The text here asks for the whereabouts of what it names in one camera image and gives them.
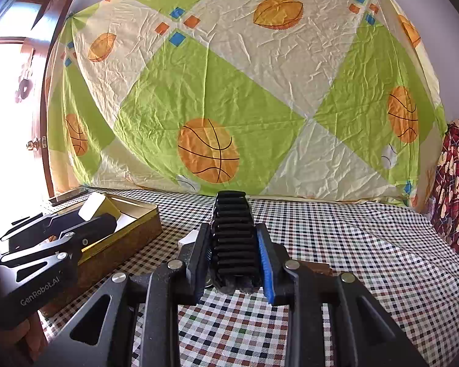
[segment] open box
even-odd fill
[[[43,316],[50,317],[60,311],[161,234],[162,224],[155,204],[110,193],[106,195],[122,213],[115,232],[82,249],[76,285],[43,306],[40,309]],[[77,209],[84,203],[76,203],[58,211],[58,214]]]

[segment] red plaid cloth with bear print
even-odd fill
[[[438,160],[432,224],[459,255],[459,120],[449,124]]]

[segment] orange basketball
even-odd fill
[[[240,156],[228,131],[210,119],[188,121],[179,132],[179,156],[192,174],[213,184],[231,180]]]
[[[412,44],[413,48],[415,48],[417,45],[420,44],[421,41],[419,32],[415,29],[411,22],[408,19],[406,19],[403,15],[398,16],[406,35],[410,39],[410,43]]]
[[[388,117],[401,142],[411,143],[418,136],[418,113],[406,87],[395,87],[388,98]]]
[[[77,156],[83,156],[88,150],[88,139],[76,114],[66,115],[66,127]]]
[[[264,0],[253,13],[253,23],[268,29],[285,30],[302,18],[303,5],[297,0]]]
[[[88,50],[88,60],[101,62],[107,58],[114,47],[116,37],[113,33],[104,33],[98,36]]]

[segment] orange diamond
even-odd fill
[[[375,5],[375,4],[369,5],[369,9],[371,11],[373,11],[374,13],[378,13],[379,12],[379,7],[377,5]]]
[[[170,28],[170,26],[168,26],[165,22],[162,22],[160,23],[157,28],[155,29],[155,31],[159,34],[159,35],[163,35],[168,29]]]
[[[353,12],[353,13],[359,13],[360,11],[360,8],[358,6],[356,6],[355,4],[351,4],[349,9]]]
[[[194,29],[198,23],[201,21],[201,19],[196,18],[194,15],[190,15],[184,22],[185,26],[190,27],[191,29]]]

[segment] plaid fabric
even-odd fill
[[[459,120],[449,124],[435,176],[432,224],[459,255]]]
[[[163,234],[119,266],[141,274],[177,253],[177,241],[207,221],[213,198],[130,190],[111,191],[159,206]],[[445,366],[459,350],[459,257],[424,216],[384,204],[331,204],[251,200],[256,222],[264,222],[275,242],[295,259],[330,264],[354,273],[393,316],[432,366]],[[49,337],[57,334],[100,284],[53,318],[44,319]],[[133,362],[139,365],[142,309]],[[323,308],[327,364],[330,324]],[[283,366],[287,309],[271,307],[262,292],[226,296],[206,291],[197,307],[179,308],[183,366]]]

